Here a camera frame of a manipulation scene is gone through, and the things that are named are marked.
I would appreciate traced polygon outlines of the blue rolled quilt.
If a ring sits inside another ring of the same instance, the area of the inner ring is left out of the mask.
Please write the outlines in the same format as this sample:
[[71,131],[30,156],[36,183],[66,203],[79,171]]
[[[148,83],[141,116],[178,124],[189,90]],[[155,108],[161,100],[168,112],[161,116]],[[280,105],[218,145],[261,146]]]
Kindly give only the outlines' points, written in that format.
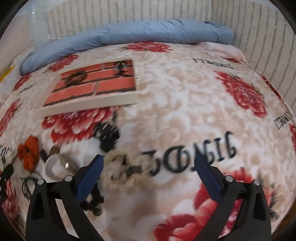
[[21,63],[19,73],[23,76],[69,55],[107,45],[137,42],[173,44],[214,42],[228,45],[233,39],[234,30],[212,21],[174,19],[107,24],[54,41],[29,54]]

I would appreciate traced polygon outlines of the cream fuzzy scrunchie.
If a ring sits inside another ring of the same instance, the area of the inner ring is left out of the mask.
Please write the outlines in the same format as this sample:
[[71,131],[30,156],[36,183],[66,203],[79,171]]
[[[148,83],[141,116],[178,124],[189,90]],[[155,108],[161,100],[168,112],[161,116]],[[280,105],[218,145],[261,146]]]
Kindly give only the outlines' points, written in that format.
[[151,171],[156,164],[150,155],[119,149],[109,151],[103,160],[99,178],[102,189],[133,193],[154,186]]

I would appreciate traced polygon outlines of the floral plush bed blanket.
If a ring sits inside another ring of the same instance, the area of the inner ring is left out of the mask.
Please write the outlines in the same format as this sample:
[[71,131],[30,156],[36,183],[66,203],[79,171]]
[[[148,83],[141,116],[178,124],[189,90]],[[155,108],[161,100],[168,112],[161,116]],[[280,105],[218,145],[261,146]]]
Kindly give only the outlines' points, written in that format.
[[[101,153],[92,137],[98,122],[115,123],[116,150],[150,155],[152,189],[103,189],[103,213],[87,217],[106,240],[188,240],[213,213],[192,165],[199,151],[237,181],[259,178],[274,232],[295,201],[295,117],[273,85],[241,52],[220,57],[201,45],[135,43],[95,48],[8,80],[1,103],[1,156],[17,152],[32,135],[48,152],[58,146],[79,166]],[[60,71],[131,57],[136,104],[37,117],[34,106]]]

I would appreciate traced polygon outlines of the white tray brick lining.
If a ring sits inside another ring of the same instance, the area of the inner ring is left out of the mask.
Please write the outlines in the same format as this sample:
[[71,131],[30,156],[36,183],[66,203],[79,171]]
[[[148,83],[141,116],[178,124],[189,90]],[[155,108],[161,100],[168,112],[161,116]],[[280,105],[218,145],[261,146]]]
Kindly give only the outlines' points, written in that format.
[[131,57],[107,59],[60,71],[34,106],[37,117],[131,105],[139,101]]

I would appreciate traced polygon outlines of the brown pinecone hair clip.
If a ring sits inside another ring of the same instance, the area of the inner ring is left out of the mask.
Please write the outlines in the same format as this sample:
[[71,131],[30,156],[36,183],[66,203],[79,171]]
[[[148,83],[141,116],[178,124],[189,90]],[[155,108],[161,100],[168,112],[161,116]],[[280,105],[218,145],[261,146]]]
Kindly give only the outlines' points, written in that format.
[[46,161],[48,160],[48,158],[49,158],[50,156],[53,156],[53,155],[58,154],[58,153],[60,153],[60,148],[59,148],[58,146],[53,146],[53,147],[50,149],[49,153],[47,153],[44,149],[41,149],[41,150],[40,150],[40,157],[41,157],[41,160],[42,160],[44,163],[46,163]]

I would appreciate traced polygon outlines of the orange fabric scrunchie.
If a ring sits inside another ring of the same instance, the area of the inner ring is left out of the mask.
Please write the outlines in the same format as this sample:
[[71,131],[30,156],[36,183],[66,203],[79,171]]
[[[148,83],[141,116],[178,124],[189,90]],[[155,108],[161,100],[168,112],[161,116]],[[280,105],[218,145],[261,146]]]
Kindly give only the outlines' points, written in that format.
[[39,163],[39,139],[30,135],[24,144],[18,146],[18,158],[23,161],[23,168],[34,171]]

